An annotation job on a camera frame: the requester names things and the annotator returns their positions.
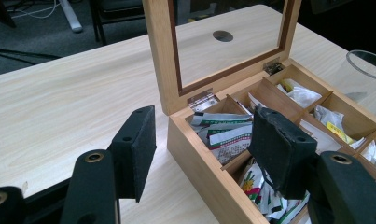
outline wooden box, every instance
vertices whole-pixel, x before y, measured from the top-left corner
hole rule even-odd
[[[189,105],[203,96],[209,105],[205,112],[241,114],[235,100],[249,106],[250,92],[297,125],[304,119],[327,133],[376,178],[376,166],[361,156],[376,140],[376,117],[288,58],[300,0],[286,0],[283,13],[257,5],[176,27],[172,0],[143,2],[162,109],[170,116],[168,149],[219,222],[268,223],[237,183],[249,152],[221,165],[190,127],[194,110],[200,109]],[[265,70],[274,62],[283,69],[269,75]],[[289,77],[322,97],[300,107],[276,88]],[[314,119],[310,113],[316,105],[343,113],[345,132],[365,137],[363,145],[352,149]]]

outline black chair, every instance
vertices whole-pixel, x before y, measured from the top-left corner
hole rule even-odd
[[[106,45],[104,24],[140,20],[145,17],[142,0],[89,0],[95,40]]]

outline metal hinge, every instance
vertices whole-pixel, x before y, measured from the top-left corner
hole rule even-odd
[[[263,70],[266,71],[270,76],[276,74],[284,69],[283,65],[279,63],[280,58],[276,58],[268,63],[263,64]]]
[[[216,105],[217,102],[219,100],[213,94],[213,90],[210,89],[188,99],[188,106],[195,112],[201,112],[212,105]]]

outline table surface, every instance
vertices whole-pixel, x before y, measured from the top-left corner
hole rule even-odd
[[[347,51],[298,25],[290,57],[332,84]],[[376,95],[364,107],[376,112]],[[0,75],[0,187],[24,196],[65,180],[82,153],[107,148],[133,110],[156,107],[157,151],[140,203],[122,223],[217,223],[168,152],[148,36]]]

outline cable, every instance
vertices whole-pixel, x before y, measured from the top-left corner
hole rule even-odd
[[[23,10],[14,10],[14,11],[17,11],[17,12],[21,12],[21,13],[23,13],[23,15],[19,15],[19,16],[12,17],[12,19],[14,19],[14,18],[18,18],[18,17],[23,17],[23,16],[30,16],[30,17],[37,18],[37,19],[45,19],[45,18],[51,16],[51,14],[53,14],[53,12],[54,12],[54,10],[56,9],[56,7],[59,6],[59,5],[60,5],[60,4],[57,4],[57,3],[56,3],[56,0],[54,0],[54,6],[53,6],[53,7],[47,7],[47,8],[44,8],[44,9],[38,10],[38,11],[34,11],[34,12],[26,12],[26,11],[23,11]],[[47,16],[43,16],[43,17],[33,16],[33,14],[35,14],[35,13],[42,12],[42,11],[46,11],[46,10],[49,10],[49,9],[52,9],[52,10],[51,10],[51,12],[50,12]]]
[[[54,3],[53,7],[47,7],[47,8],[40,9],[40,10],[34,11],[34,12],[26,12],[26,11],[17,10],[17,9],[8,10],[8,12],[20,12],[20,13],[23,13],[22,15],[11,17],[12,19],[23,17],[23,16],[30,16],[30,17],[37,18],[37,19],[45,19],[45,18],[48,18],[49,16],[51,16],[51,14],[53,14],[53,12],[56,10],[56,7],[60,5],[60,3],[57,4],[56,0],[54,0],[53,3]],[[50,9],[52,9],[51,12],[48,15],[46,15],[46,16],[43,16],[43,17],[33,16],[33,14],[35,14],[35,13],[46,11],[46,10],[50,10]]]
[[[61,58],[59,56],[55,56],[51,54],[30,53],[30,52],[23,52],[23,51],[10,50],[10,49],[0,49],[0,53],[16,54],[20,56],[29,56],[33,58],[46,58],[46,59],[60,59]]]
[[[0,54],[0,57],[11,59],[11,60],[15,60],[15,61],[19,61],[19,62],[22,62],[22,63],[28,63],[28,64],[31,64],[31,65],[36,65],[36,63],[32,63],[32,62],[29,62],[29,61],[25,61],[23,59],[18,59],[18,58],[14,58],[14,57],[3,55],[3,54]]]
[[[15,58],[15,57],[12,57],[12,56],[8,56],[8,55],[5,55],[5,54],[15,54],[15,55],[20,55],[20,56],[27,56],[27,57],[33,57],[33,58],[43,58],[43,59],[50,59],[50,60],[61,58],[59,56],[50,55],[50,54],[29,53],[29,52],[22,52],[22,51],[10,50],[10,49],[0,49],[0,57],[19,61],[19,62],[22,62],[22,63],[28,63],[28,64],[31,64],[31,65],[35,65],[36,63],[26,61],[24,59],[19,59],[19,58]]]

